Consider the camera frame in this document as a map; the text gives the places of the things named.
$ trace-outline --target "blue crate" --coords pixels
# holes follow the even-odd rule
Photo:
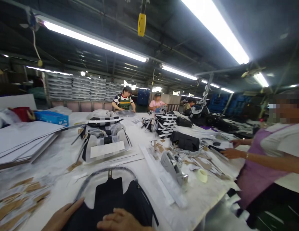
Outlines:
[[[35,112],[36,120],[52,123],[52,124],[59,124],[65,127],[69,126],[69,116],[59,114],[52,111],[41,111]]]

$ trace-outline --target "yellow hanging tool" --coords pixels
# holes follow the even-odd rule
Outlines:
[[[146,8],[147,0],[142,0],[141,5],[141,12],[139,14],[139,22],[137,24],[137,35],[143,37],[145,34],[145,27],[146,27],[146,15],[145,15],[145,8]]]

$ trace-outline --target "worker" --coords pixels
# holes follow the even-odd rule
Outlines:
[[[115,96],[112,106],[115,108],[115,111],[124,111],[129,110],[130,105],[132,110],[136,112],[136,105],[131,99],[132,89],[129,86],[123,88],[123,92]]]
[[[299,216],[299,88],[275,95],[272,101],[271,114],[283,123],[258,130],[253,139],[230,141],[234,148],[249,145],[247,152],[221,151],[229,159],[246,159],[237,184],[239,204],[250,213],[251,228],[261,212],[276,205]]]
[[[164,102],[161,101],[161,93],[156,92],[155,99],[150,102],[148,109],[155,113],[159,113],[160,109],[163,105],[168,106],[167,104],[165,104]]]
[[[74,204],[67,204],[56,211],[42,231],[61,231],[70,217],[83,204],[84,198]],[[97,223],[97,229],[105,231],[154,231],[152,227],[142,226],[135,217],[124,209],[113,209],[113,213],[105,215]]]
[[[195,99],[189,99],[188,100],[188,103],[184,104],[184,110],[183,112],[185,114],[189,114],[190,115],[190,112],[188,112],[187,110],[191,109],[192,106],[196,105],[197,101]]]

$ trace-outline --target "hand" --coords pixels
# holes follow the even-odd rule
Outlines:
[[[220,153],[229,159],[237,159],[237,158],[245,158],[246,157],[246,152],[240,151],[237,149],[225,149],[225,151],[221,151]]]
[[[233,144],[234,148],[237,148],[239,145],[242,144],[242,140],[231,140],[230,143]]]
[[[124,209],[113,209],[112,214],[105,215],[97,224],[97,229],[106,231],[150,231],[151,227],[142,226],[131,213]]]
[[[83,202],[84,197],[74,204],[69,203],[60,208],[53,214],[48,223],[43,227],[42,231],[61,231],[72,214],[80,208]]]

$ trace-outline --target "red bag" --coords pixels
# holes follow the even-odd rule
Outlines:
[[[29,107],[10,108],[15,114],[19,116],[22,122],[35,121],[35,114]]]

